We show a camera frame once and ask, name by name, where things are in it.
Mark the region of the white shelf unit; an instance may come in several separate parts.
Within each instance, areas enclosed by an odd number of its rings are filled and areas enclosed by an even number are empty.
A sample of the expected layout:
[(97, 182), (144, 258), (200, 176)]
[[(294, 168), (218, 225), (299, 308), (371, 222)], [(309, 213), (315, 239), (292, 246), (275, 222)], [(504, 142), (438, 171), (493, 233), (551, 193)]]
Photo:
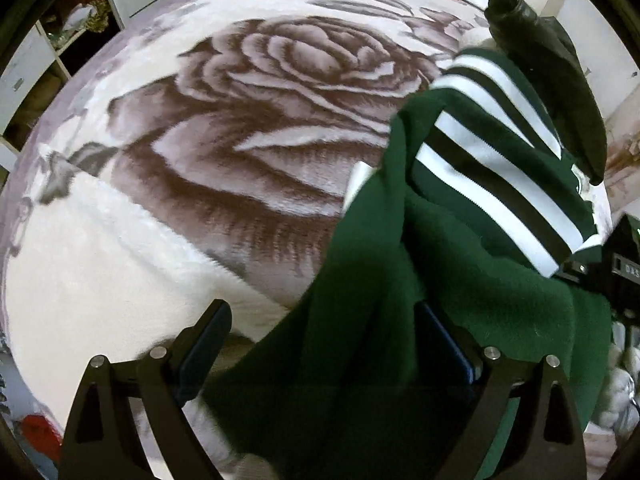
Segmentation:
[(64, 84), (119, 31), (108, 0), (1, 1), (4, 174)]

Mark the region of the rose pattern plush blanket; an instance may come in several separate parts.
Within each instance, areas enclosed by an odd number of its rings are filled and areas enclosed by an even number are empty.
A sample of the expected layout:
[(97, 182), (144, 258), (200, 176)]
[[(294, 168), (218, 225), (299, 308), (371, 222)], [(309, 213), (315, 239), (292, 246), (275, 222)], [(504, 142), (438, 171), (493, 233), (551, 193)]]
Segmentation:
[(58, 470), (91, 358), (169, 347), (221, 299), (231, 330), (183, 413), (219, 479), (282, 479), (204, 390), (298, 306), (394, 117), (469, 48), (510, 60), (450, 0), (177, 0), (126, 30), (2, 197), (1, 319), (41, 415), (24, 438)]

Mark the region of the green white varsity jacket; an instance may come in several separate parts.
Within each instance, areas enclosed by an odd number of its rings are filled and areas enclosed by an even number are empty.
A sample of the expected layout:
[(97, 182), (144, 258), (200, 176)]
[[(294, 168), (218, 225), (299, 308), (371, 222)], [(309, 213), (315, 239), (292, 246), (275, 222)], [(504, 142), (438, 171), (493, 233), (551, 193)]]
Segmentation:
[(398, 112), (380, 168), (298, 306), (204, 400), (232, 450), (282, 479), (431, 479), (473, 408), (414, 311), (565, 370), (588, 422), (611, 311), (555, 276), (593, 236), (590, 203), (532, 85), (469, 48)]

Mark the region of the black leather jacket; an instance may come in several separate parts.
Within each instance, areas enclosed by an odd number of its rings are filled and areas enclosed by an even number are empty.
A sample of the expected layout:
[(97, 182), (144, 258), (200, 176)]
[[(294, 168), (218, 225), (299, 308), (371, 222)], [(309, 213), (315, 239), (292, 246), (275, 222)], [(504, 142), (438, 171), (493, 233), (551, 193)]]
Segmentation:
[(564, 148), (593, 185), (601, 184), (608, 154), (605, 125), (566, 30), (525, 0), (488, 0), (485, 18), (498, 47), (544, 103)]

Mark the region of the floral curtain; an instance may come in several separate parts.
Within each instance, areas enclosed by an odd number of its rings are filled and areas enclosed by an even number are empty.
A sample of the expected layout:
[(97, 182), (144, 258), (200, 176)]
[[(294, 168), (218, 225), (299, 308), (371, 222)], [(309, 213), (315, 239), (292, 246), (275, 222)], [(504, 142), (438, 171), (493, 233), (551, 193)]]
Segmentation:
[(612, 214), (639, 198), (639, 98), (628, 96), (605, 124), (608, 158), (604, 183)]

